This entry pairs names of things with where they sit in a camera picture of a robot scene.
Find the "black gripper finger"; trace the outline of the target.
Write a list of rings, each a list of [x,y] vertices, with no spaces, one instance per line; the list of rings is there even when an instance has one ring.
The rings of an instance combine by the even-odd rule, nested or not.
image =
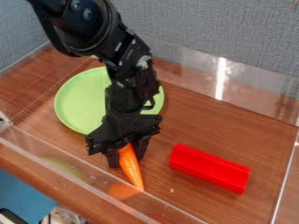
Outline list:
[[[149,136],[145,136],[142,138],[134,139],[132,142],[133,150],[134,150],[134,156],[137,160],[141,160],[145,155],[146,147],[149,144]]]
[[[108,166],[110,168],[118,168],[118,152],[117,150],[108,150],[106,151],[106,161],[108,161]]]

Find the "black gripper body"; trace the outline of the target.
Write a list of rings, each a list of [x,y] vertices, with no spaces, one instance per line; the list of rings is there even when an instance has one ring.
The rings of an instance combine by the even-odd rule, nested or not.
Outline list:
[[[136,97],[129,88],[108,87],[105,91],[106,115],[101,125],[86,134],[86,152],[89,155],[108,150],[120,150],[134,139],[152,137],[160,132],[162,117],[142,114],[145,101]]]

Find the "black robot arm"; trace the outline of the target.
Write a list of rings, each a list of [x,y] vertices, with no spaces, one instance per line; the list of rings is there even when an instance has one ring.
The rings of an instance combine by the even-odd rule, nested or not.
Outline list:
[[[70,57],[94,56],[105,64],[106,114],[85,142],[88,154],[104,154],[117,168],[120,149],[132,146],[141,159],[150,136],[160,132],[162,118],[141,113],[154,107],[160,88],[150,49],[122,23],[110,0],[25,1],[55,50]]]

